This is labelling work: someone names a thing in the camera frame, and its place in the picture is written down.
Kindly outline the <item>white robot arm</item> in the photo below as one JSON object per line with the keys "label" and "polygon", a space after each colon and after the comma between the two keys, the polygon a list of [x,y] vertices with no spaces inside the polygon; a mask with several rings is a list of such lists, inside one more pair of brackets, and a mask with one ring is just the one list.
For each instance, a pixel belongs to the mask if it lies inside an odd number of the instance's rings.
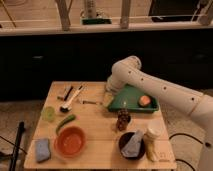
{"label": "white robot arm", "polygon": [[204,145],[197,171],[213,171],[213,97],[141,71],[137,56],[129,56],[112,65],[106,89],[117,94],[126,84],[162,100],[187,115],[205,130]]}

